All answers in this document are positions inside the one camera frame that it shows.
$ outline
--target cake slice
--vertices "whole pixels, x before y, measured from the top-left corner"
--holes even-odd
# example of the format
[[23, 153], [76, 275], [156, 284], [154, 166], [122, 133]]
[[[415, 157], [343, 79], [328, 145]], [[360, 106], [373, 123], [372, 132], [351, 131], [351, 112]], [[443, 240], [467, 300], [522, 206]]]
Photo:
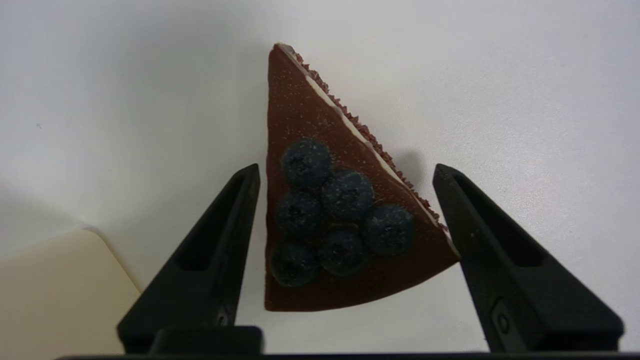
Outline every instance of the cake slice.
[[458, 261], [429, 203], [291, 46], [274, 45], [268, 77], [267, 310], [363, 304]]

